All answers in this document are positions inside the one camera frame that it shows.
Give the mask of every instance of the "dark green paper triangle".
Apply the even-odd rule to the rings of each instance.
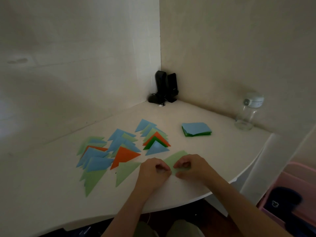
[[[162,142],[159,138],[157,138],[156,136],[154,136],[149,142],[148,144],[145,146],[145,148],[143,150],[149,150],[150,147],[153,145],[153,143],[157,141],[160,144],[162,144],[164,147],[168,147],[164,142]]]

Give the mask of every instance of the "desk surface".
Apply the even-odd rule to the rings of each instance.
[[[270,133],[259,128],[241,131],[234,120],[199,107],[176,101],[165,107],[143,102],[103,121],[62,137],[23,156],[0,162],[0,235],[38,236],[66,227],[80,227],[112,218],[131,193],[138,176],[137,168],[123,183],[115,187],[115,169],[108,170],[88,197],[76,168],[76,152],[83,139],[91,135],[106,139],[116,130],[134,133],[141,119],[157,124],[166,132],[170,151],[145,156],[165,159],[177,151],[199,154],[228,182],[255,160]],[[212,129],[211,136],[185,137],[182,123],[205,122]],[[142,146],[143,137],[137,132],[135,142]],[[144,207],[144,213],[181,206],[211,193],[199,184],[185,182],[171,176],[156,191]]]

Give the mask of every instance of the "cable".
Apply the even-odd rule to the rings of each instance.
[[[150,220],[150,213],[149,213],[149,218],[148,218],[147,224],[148,224],[149,220]]]

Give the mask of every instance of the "right hand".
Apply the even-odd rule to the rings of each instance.
[[[209,179],[220,178],[219,174],[199,155],[182,156],[175,164],[174,168],[189,167],[190,170],[179,171],[176,177],[186,180],[201,181],[206,184]]]

